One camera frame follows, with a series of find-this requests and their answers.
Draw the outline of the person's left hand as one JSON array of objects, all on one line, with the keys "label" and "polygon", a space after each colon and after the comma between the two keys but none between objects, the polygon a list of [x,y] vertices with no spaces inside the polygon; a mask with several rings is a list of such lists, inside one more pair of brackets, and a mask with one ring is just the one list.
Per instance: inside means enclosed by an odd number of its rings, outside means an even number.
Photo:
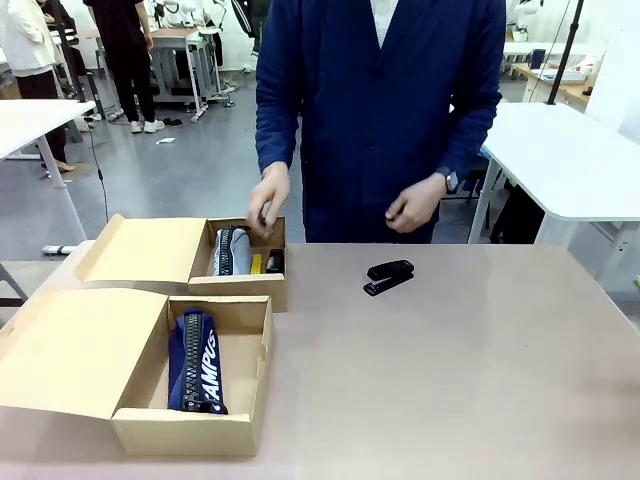
[{"label": "person's left hand", "polygon": [[408,234],[426,225],[446,192],[446,178],[440,173],[407,187],[387,209],[387,226]]}]

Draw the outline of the person's right hand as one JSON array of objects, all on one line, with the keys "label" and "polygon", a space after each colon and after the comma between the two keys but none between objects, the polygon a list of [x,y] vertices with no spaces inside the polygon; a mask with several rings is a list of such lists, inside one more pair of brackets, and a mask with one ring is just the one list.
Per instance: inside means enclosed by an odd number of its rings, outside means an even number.
[{"label": "person's right hand", "polygon": [[288,166],[274,162],[266,167],[249,198],[247,224],[260,236],[268,237],[290,192]]}]

